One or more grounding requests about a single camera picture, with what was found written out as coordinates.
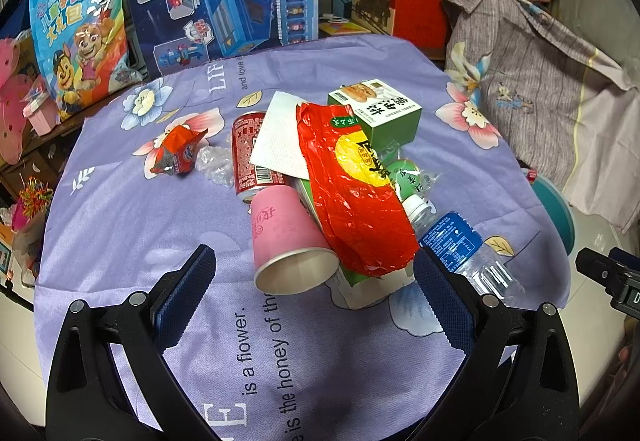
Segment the blue label water bottle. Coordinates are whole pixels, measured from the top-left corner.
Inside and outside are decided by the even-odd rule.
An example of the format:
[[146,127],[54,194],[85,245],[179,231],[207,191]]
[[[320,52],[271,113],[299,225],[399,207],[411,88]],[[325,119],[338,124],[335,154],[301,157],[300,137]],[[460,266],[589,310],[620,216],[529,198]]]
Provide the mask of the blue label water bottle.
[[421,247],[431,248],[451,273],[465,276],[480,295],[494,294],[515,308],[525,291],[498,253],[455,212],[439,214],[434,204],[412,194],[402,202]]

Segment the green white carton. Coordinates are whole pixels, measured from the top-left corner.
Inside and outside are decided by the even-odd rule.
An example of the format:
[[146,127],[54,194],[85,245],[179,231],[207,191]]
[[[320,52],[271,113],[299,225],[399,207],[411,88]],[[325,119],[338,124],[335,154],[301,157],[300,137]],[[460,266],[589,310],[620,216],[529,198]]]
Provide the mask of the green white carton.
[[377,305],[413,282],[413,262],[410,261],[405,268],[381,277],[364,276],[339,265],[324,285],[329,288],[332,302],[338,308],[360,310]]

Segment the large red snack bag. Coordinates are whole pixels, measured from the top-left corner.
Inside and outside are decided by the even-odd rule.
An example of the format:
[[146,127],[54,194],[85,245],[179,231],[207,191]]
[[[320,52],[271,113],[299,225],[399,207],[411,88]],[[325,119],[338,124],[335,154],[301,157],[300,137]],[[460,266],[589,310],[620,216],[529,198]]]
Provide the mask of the large red snack bag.
[[352,108],[304,102],[296,125],[314,211],[342,266],[370,277],[406,268],[416,235]]

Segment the green round snack packet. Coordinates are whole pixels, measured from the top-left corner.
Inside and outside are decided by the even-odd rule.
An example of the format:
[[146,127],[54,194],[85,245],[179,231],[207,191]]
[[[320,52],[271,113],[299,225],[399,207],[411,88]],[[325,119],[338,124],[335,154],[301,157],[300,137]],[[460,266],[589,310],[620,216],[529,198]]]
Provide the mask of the green round snack packet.
[[426,200],[440,177],[435,172],[427,172],[408,158],[392,161],[385,168],[390,184],[401,202],[408,200],[411,195],[418,195]]

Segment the pink paper cup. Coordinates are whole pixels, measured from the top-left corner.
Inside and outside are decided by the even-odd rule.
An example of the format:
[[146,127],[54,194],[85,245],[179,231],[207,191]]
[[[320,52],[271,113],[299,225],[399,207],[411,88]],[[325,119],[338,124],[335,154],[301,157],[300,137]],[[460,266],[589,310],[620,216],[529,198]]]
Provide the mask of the pink paper cup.
[[265,294],[296,295],[334,276],[340,261],[296,190],[273,186],[250,202],[256,273]]

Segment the small red foil wrapper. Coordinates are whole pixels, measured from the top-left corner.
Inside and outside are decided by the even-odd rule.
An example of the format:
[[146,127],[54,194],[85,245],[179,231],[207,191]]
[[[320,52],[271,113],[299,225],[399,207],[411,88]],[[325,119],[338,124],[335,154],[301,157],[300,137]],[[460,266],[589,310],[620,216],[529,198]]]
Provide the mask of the small red foil wrapper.
[[172,129],[164,139],[152,161],[150,172],[154,175],[186,175],[194,167],[198,143],[208,129],[196,131],[183,125]]

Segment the clear plastic bag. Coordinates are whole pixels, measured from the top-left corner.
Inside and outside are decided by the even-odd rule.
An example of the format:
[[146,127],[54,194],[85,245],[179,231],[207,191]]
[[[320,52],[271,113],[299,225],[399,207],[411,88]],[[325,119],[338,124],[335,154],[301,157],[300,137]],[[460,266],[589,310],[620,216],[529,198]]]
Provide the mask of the clear plastic bag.
[[215,184],[225,187],[234,184],[231,150],[228,148],[203,146],[198,150],[194,168]]

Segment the green white pastry box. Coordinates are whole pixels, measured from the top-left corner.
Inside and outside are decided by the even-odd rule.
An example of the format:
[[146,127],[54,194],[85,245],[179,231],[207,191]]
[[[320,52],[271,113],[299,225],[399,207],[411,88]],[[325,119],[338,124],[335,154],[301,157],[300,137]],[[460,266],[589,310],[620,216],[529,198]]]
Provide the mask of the green white pastry box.
[[381,79],[343,85],[328,94],[328,103],[349,105],[377,151],[405,146],[416,138],[421,105]]

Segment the red soda can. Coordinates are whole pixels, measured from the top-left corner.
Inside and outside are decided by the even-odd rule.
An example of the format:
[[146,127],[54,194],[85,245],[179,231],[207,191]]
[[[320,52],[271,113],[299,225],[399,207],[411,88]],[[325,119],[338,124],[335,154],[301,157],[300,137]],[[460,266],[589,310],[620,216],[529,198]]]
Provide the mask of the red soda can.
[[247,112],[240,115],[232,125],[233,181],[236,195],[243,203],[249,203],[262,189],[286,183],[285,176],[280,172],[250,162],[265,116],[265,112]]

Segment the white paper sheet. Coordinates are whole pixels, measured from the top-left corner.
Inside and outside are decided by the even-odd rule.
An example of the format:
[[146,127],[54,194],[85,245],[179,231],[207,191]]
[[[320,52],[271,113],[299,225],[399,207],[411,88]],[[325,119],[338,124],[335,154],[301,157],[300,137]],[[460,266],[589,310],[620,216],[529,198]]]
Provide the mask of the white paper sheet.
[[300,150],[296,109],[304,102],[294,94],[276,91],[258,131],[250,162],[289,177],[308,180],[305,158]]

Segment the teal trash bin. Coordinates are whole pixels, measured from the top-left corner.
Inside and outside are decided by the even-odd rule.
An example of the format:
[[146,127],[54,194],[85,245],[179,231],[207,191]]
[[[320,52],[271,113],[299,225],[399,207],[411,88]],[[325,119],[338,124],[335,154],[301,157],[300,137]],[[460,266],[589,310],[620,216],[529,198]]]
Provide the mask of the teal trash bin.
[[556,232],[560,235],[564,249],[569,255],[575,245],[575,224],[570,205],[557,187],[546,177],[538,174],[535,169],[523,168],[522,172],[532,186],[538,200],[541,202]]

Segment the purple floral tablecloth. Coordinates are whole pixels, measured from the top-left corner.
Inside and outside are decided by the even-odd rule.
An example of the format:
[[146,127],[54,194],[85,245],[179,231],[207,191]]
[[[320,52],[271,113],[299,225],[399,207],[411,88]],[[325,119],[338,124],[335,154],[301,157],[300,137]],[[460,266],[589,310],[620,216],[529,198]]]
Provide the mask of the purple floral tablecloth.
[[447,76],[401,39],[330,37],[216,61],[131,88],[89,118],[55,190],[35,290],[40,363],[49,369],[77,299],[118,305],[215,250],[212,284],[166,361],[217,435],[232,440],[381,440],[425,416],[462,361],[419,287],[346,308],[335,289],[257,291],[250,211],[199,172],[152,177],[152,155],[179,124],[226,144],[242,114],[278,91],[324,103],[380,79],[421,106],[405,153],[437,180],[431,198],[510,246],[524,303],[565,305],[570,266],[555,227],[506,142],[451,127]]

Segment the pink butterfly toy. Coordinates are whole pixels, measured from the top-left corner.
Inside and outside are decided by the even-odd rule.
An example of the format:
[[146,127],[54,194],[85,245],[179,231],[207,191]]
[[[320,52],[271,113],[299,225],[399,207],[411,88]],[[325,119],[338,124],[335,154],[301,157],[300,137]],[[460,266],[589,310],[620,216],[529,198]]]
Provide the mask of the pink butterfly toy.
[[17,74],[20,45],[15,39],[1,39],[1,91],[0,91],[0,150],[6,164],[15,165],[23,151],[23,132],[27,124],[23,114],[34,81],[25,74]]

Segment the colourful tangram board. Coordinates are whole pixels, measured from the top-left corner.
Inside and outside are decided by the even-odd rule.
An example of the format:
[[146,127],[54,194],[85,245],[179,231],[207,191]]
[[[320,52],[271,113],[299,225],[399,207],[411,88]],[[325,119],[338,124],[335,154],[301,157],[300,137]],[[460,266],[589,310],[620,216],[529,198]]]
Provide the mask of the colourful tangram board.
[[328,36],[363,35],[371,31],[352,21],[331,20],[319,23],[321,33]]

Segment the paw patrol snack bag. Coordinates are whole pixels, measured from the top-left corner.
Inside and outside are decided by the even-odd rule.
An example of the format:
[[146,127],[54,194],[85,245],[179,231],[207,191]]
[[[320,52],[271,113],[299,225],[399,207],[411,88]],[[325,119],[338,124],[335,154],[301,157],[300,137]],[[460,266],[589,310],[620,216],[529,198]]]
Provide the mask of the paw patrol snack bag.
[[61,120],[141,82],[129,64],[124,0],[29,0],[29,17]]

